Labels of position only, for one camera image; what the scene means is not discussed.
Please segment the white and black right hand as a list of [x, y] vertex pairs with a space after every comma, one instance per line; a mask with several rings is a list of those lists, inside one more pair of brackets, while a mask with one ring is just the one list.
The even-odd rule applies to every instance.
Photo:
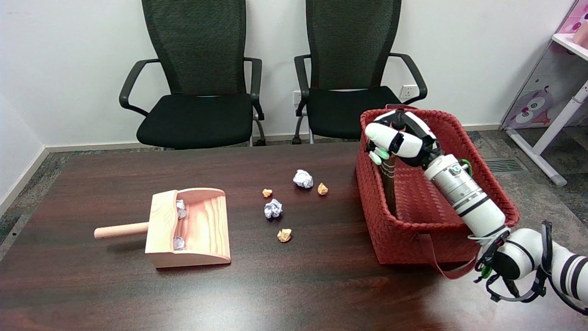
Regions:
[[402, 108], [378, 116], [366, 126], [364, 133], [369, 140], [366, 151], [378, 166], [399, 157], [410, 167], [426, 169], [445, 155], [428, 124]]

